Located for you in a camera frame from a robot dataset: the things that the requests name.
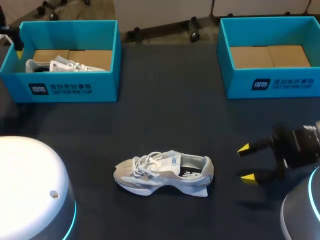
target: white shoelace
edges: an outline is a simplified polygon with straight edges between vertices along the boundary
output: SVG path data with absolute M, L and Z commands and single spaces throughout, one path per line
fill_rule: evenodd
M 69 67 L 72 67 L 74 72 L 86 72 L 87 71 L 87 66 L 85 66 L 84 64 L 80 64 L 78 62 L 74 62 L 74 61 L 70 60 L 70 62 L 68 62 L 66 65 Z
M 155 154 L 161 154 L 161 152 L 154 151 L 154 152 L 151 152 L 149 155 L 144 155 L 141 158 L 137 156 L 132 158 L 132 172 L 130 173 L 133 173 L 135 177 L 140 177 L 144 173 L 149 174 L 153 177 L 159 176 L 160 174 L 154 173 L 152 171 L 157 170 L 160 167 L 160 163 L 157 160 L 162 159 L 162 156 L 153 159 L 152 156 Z M 151 167 L 147 169 L 147 166 L 149 164 L 154 164 L 156 165 L 156 167 Z

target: black tablecloth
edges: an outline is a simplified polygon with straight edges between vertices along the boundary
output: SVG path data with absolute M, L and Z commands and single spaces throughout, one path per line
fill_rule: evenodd
M 121 68 L 116 103 L 33 104 L 18 121 L 4 120 L 2 134 L 38 139 L 61 156 L 78 239 L 283 240 L 281 203 L 314 166 L 264 187 L 244 185 L 237 171 L 275 161 L 268 149 L 244 158 L 237 150 L 277 122 L 314 124 L 319 98 L 227 100 L 214 44 L 124 46 Z M 168 150 L 212 159 L 209 197 L 174 189 L 141 197 L 117 187 L 117 163 Z

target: white sneaker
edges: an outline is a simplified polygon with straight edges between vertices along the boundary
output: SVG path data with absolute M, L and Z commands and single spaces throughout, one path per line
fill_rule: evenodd
M 25 63 L 26 73 L 37 72 L 105 72 L 102 68 L 93 66 L 85 66 L 78 62 L 67 60 L 61 56 L 57 56 L 55 60 L 50 62 L 36 62 L 29 59 Z
M 184 194 L 207 197 L 207 186 L 214 177 L 214 166 L 207 156 L 176 151 L 152 152 L 118 164 L 115 181 L 131 193 L 148 196 L 162 186 L 171 185 Z

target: logo on box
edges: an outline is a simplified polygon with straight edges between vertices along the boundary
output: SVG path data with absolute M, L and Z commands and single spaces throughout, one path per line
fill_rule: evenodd
M 44 83 L 29 83 L 29 88 L 33 95 L 49 95 Z
M 257 78 L 253 81 L 251 90 L 267 90 L 270 84 L 270 78 Z

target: blue box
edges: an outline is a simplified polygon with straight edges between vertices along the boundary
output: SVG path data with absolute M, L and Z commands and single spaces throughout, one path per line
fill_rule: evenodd
M 235 68 L 230 47 L 301 45 L 311 67 Z M 220 21 L 217 57 L 228 99 L 320 96 L 320 25 L 314 17 Z
M 12 45 L 0 77 L 16 103 L 116 102 L 121 66 L 121 38 L 115 20 L 23 22 L 21 60 Z M 110 71 L 25 73 L 36 50 L 112 50 Z M 54 86 L 75 86 L 59 89 Z M 32 87 L 41 88 L 34 92 Z

